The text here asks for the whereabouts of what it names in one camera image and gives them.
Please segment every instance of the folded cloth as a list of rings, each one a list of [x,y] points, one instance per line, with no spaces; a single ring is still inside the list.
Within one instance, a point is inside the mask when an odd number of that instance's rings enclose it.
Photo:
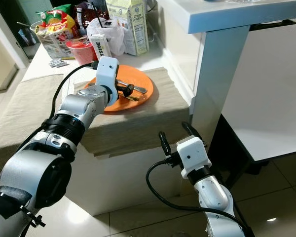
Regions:
[[[51,75],[18,85],[0,120],[0,171],[18,146],[49,117],[52,98],[63,77]]]
[[[159,131],[169,143],[186,136],[181,127],[188,121],[188,104],[182,98],[165,68],[144,71],[153,82],[153,94],[143,104],[120,112],[98,115],[83,136],[81,144],[94,155],[122,155],[160,146]],[[75,84],[75,92],[88,82]]]

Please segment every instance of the tiled floor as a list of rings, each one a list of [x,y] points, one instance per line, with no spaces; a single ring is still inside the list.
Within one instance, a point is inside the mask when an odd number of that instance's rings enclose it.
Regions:
[[[0,93],[0,117],[24,72]],[[243,175],[231,192],[257,237],[296,237],[296,155],[271,161],[259,176]],[[196,195],[170,201],[198,204]],[[158,200],[92,217],[63,197],[40,214],[46,227],[30,228],[27,236],[180,237],[181,232],[191,237],[207,236],[202,213],[173,210]]]

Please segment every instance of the orange plate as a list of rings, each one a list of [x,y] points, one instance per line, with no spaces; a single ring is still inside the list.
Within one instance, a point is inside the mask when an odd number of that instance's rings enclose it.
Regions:
[[[104,109],[106,112],[114,112],[120,110],[126,110],[133,108],[144,103],[153,93],[153,84],[150,78],[143,72],[136,68],[127,65],[120,65],[117,73],[117,79],[128,84],[134,84],[147,89],[145,94],[142,94],[136,90],[133,91],[132,95],[140,97],[139,101],[131,101],[122,96],[112,104]],[[93,78],[89,83],[95,83],[96,78]]]

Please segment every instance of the metal spoon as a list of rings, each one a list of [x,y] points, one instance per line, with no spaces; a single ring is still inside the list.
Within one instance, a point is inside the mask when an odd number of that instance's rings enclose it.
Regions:
[[[121,80],[117,80],[118,83],[122,85],[128,85],[128,83],[125,83]],[[140,86],[134,86],[134,90],[141,92],[142,94],[145,94],[147,92],[146,88],[140,87]]]

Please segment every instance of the red cup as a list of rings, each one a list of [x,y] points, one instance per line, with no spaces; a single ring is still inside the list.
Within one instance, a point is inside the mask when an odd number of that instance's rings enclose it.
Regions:
[[[73,53],[74,58],[80,65],[91,63],[91,61],[97,61],[97,55],[95,54],[92,43],[83,43],[80,41],[70,40],[66,42],[66,46]]]

